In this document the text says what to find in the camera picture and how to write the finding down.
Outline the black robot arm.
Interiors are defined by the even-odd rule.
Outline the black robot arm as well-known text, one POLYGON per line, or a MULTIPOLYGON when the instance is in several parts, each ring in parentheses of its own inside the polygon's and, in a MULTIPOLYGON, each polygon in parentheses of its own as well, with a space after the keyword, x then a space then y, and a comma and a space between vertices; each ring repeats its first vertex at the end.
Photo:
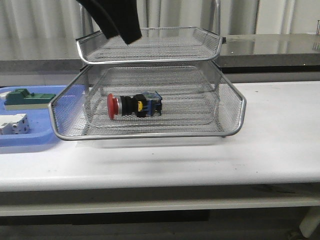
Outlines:
POLYGON ((107 39, 120 36, 130 45, 142 37, 135 0, 79 0, 107 39))

